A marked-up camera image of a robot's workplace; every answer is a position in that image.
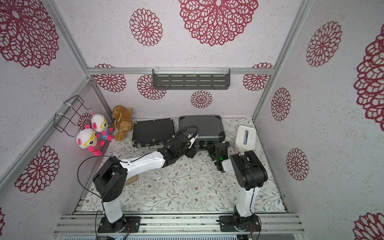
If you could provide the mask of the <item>grey hard poker case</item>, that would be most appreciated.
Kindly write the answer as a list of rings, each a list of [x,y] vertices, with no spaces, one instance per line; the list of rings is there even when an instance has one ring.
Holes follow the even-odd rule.
[[[207,150],[210,145],[221,143],[226,138],[222,118],[218,115],[182,116],[179,117],[178,124],[179,129],[190,126],[199,128],[195,147],[200,151]]]

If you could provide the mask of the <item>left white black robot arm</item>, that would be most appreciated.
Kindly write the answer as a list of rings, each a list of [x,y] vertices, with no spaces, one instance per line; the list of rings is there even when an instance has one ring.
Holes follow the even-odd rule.
[[[197,152],[194,147],[196,138],[191,135],[175,136],[169,146],[138,158],[128,160],[119,160],[115,156],[108,158],[93,177],[108,223],[114,224],[124,217],[120,195],[126,180],[150,170],[168,167],[183,156],[193,158]]]

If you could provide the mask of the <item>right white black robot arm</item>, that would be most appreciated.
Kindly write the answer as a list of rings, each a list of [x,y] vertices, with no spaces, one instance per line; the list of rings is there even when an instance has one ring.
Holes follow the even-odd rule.
[[[227,142],[211,144],[207,151],[218,171],[234,174],[242,188],[234,210],[234,218],[240,222],[254,215],[257,194],[268,180],[268,173],[253,150],[229,155],[228,146]]]

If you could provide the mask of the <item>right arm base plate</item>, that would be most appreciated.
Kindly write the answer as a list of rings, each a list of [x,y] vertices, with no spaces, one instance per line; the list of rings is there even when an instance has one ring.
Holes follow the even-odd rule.
[[[219,216],[217,222],[221,232],[259,232],[261,222],[257,215],[249,217],[239,217],[235,214],[231,216]]]

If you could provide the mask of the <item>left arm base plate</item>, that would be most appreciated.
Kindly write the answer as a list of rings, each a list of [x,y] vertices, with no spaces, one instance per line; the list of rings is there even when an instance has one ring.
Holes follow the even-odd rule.
[[[141,219],[141,217],[123,216],[115,223],[110,223],[107,217],[102,217],[97,233],[137,233]]]

